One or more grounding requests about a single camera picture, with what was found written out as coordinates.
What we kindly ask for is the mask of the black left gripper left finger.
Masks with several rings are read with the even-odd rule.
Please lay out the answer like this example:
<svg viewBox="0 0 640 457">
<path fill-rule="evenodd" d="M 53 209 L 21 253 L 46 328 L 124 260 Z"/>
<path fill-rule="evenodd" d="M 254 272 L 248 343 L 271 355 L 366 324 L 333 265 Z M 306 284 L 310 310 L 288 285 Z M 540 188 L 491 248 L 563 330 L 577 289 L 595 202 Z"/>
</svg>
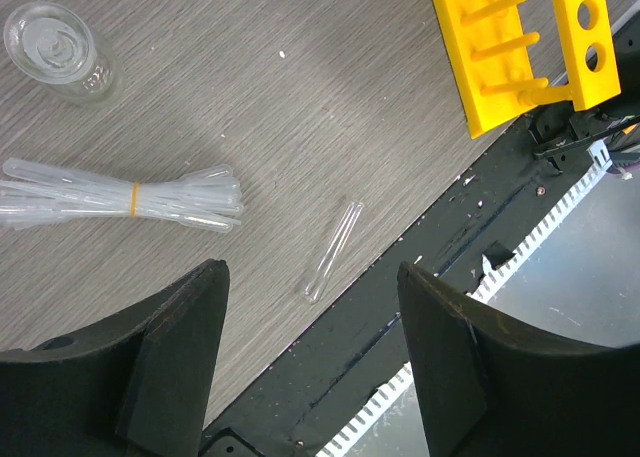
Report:
<svg viewBox="0 0 640 457">
<path fill-rule="evenodd" d="M 195 456 L 230 273 L 208 260 L 94 324 L 1 355 L 5 456 Z"/>
</svg>

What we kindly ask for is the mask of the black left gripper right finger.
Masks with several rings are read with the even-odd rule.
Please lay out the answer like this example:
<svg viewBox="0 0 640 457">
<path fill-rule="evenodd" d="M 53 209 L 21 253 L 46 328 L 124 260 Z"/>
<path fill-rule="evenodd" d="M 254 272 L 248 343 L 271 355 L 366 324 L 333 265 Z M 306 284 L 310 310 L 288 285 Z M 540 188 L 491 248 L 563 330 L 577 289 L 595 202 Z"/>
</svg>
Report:
<svg viewBox="0 0 640 457">
<path fill-rule="evenodd" d="M 635 456 L 639 348 L 534 327 L 403 263 L 398 297 L 433 456 Z"/>
</svg>

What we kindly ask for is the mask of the bundle of plastic pipettes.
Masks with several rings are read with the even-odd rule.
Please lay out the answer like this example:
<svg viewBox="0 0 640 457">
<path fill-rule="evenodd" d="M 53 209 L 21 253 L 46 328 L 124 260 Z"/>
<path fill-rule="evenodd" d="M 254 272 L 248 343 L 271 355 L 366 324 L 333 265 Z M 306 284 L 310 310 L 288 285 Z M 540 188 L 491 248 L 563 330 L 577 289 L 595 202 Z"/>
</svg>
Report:
<svg viewBox="0 0 640 457">
<path fill-rule="evenodd" d="M 10 158 L 2 165 L 1 224 L 14 230 L 76 218 L 143 218 L 228 233 L 244 212 L 228 165 L 176 180 L 129 182 L 80 169 Z"/>
</svg>

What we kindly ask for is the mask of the yellow test tube rack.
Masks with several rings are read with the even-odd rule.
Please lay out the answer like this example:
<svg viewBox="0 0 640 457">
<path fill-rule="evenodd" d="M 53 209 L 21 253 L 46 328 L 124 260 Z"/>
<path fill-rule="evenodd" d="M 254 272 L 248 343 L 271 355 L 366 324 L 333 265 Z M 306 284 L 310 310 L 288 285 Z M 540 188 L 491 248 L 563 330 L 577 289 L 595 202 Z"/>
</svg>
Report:
<svg viewBox="0 0 640 457">
<path fill-rule="evenodd" d="M 432 0 L 471 138 L 540 105 L 590 110 L 621 93 L 606 0 L 552 0 L 568 81 L 534 75 L 525 32 L 527 0 Z"/>
</svg>

